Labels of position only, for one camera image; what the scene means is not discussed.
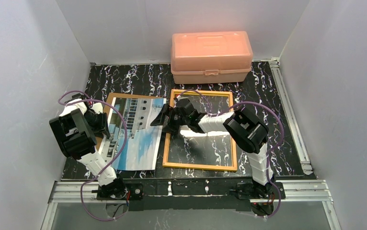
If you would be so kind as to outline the clear acrylic sheet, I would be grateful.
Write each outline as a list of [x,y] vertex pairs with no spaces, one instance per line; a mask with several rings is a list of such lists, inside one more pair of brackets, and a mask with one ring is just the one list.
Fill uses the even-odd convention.
[[[218,114],[233,105],[232,93],[186,92],[194,108],[201,113]],[[215,131],[200,134],[182,126],[178,134],[170,135],[167,162],[178,164],[216,165],[231,167],[232,143],[228,132]]]

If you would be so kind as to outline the building photo print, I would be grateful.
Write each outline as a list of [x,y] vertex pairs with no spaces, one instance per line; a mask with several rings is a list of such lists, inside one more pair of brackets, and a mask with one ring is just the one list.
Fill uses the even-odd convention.
[[98,140],[97,149],[105,162],[116,158],[112,167],[119,171],[154,170],[159,151],[162,127],[150,126],[166,103],[165,98],[113,95],[108,101],[117,112],[108,111],[110,136]]

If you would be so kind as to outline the yellow wooden picture frame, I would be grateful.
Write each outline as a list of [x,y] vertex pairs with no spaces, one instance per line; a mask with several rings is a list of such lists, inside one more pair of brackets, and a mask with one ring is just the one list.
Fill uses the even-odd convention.
[[[174,106],[175,102],[174,99],[178,96],[181,96],[186,93],[186,92],[190,92],[189,90],[178,90],[178,89],[173,89],[171,91],[171,96],[170,96],[170,106]],[[197,94],[199,94],[200,96],[202,96],[202,93],[225,93],[225,92],[219,92],[219,91],[199,91],[196,92]],[[225,129],[220,128],[217,131],[223,131],[223,132],[227,132]],[[236,143],[234,141],[233,138],[231,139],[231,143],[232,143],[232,159],[233,159],[233,166],[231,167],[222,167],[222,166],[216,166],[216,165],[198,165],[198,164],[178,164],[178,163],[170,163],[167,162],[168,159],[168,150],[169,150],[169,139],[170,139],[170,135],[171,134],[167,134],[166,135],[166,139],[165,139],[165,147],[164,147],[164,152],[163,152],[163,161],[162,161],[162,165],[163,167],[168,167],[168,168],[184,168],[184,169],[197,169],[197,170],[210,170],[210,171],[229,171],[229,172],[235,172],[238,169],[238,163],[237,163],[237,150],[236,150]]]

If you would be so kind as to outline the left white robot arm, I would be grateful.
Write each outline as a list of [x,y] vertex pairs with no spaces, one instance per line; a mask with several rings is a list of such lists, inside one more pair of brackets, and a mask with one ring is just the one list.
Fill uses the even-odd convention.
[[123,179],[96,148],[97,138],[110,136],[104,102],[92,100],[82,91],[69,93],[72,95],[69,101],[58,100],[63,112],[49,120],[60,150],[66,158],[82,163],[94,175],[100,187],[98,196],[123,198],[127,194]]

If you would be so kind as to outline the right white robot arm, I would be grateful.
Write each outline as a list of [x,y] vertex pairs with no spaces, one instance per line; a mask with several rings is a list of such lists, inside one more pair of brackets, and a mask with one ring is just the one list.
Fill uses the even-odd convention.
[[272,192],[273,171],[268,165],[268,127],[249,109],[207,114],[195,109],[188,98],[176,99],[175,105],[164,104],[151,124],[164,133],[176,134],[181,126],[195,133],[228,132],[238,147],[248,154],[252,169],[251,192],[267,196]]

